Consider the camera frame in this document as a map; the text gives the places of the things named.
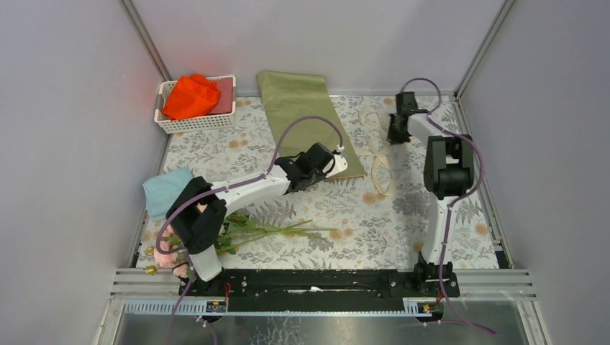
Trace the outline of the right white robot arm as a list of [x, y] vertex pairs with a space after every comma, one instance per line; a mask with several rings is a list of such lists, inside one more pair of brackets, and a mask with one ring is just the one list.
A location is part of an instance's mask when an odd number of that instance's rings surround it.
[[446, 266], [451, 262], [450, 206], [473, 187], [475, 169], [470, 137], [442, 128], [421, 109], [413, 92], [396, 94], [396, 111], [390, 115], [387, 140], [404, 144], [417, 138], [426, 145], [423, 180], [429, 192], [428, 229], [418, 254], [420, 265]]

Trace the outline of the cream ribbon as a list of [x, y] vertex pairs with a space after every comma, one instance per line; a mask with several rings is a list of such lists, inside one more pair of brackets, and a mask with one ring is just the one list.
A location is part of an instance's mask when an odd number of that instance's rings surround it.
[[[369, 177], [375, 189], [385, 197], [395, 196], [396, 193], [396, 177], [392, 170], [388, 156], [390, 154], [390, 144], [387, 141], [387, 131], [389, 125], [383, 119], [383, 113], [376, 110], [370, 105], [365, 105], [357, 111], [359, 122], [369, 129], [374, 129], [380, 137], [380, 144], [370, 139], [367, 149], [357, 149], [358, 157], [373, 157]], [[389, 175], [389, 181], [386, 185], [382, 184], [379, 178], [378, 171], [380, 168], [385, 169]]]

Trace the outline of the olive green wrapping paper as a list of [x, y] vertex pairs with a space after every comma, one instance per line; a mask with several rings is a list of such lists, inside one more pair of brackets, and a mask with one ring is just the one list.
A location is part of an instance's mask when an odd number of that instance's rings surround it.
[[337, 178], [359, 178], [365, 169], [329, 97], [322, 75], [266, 70], [256, 75], [261, 103], [280, 156], [294, 156], [314, 143], [343, 146], [347, 169]]

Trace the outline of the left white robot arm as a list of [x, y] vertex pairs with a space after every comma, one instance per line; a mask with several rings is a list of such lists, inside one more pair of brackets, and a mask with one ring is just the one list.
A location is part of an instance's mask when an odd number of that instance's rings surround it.
[[214, 244], [228, 215], [256, 201], [304, 191], [347, 167], [341, 152], [316, 143], [295, 157], [277, 157], [267, 170], [244, 178], [215, 183], [201, 176], [191, 179], [170, 207], [165, 222], [181, 240], [196, 287], [205, 295], [222, 289], [222, 265]]

